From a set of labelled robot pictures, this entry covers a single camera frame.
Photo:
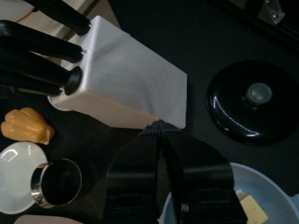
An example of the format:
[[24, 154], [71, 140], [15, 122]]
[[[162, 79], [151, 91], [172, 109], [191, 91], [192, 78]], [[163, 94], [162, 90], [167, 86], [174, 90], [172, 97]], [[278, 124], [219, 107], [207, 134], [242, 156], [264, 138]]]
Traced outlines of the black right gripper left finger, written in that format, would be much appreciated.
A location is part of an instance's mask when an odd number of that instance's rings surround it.
[[104, 224], [158, 224], [159, 124], [144, 128], [110, 163]]

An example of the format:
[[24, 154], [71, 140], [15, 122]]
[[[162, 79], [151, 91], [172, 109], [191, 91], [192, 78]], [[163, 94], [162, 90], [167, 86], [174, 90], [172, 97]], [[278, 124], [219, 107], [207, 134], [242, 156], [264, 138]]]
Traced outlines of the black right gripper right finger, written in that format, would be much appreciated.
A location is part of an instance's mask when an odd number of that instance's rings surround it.
[[159, 137], [171, 187], [163, 224], [247, 224], [230, 161], [167, 122]]

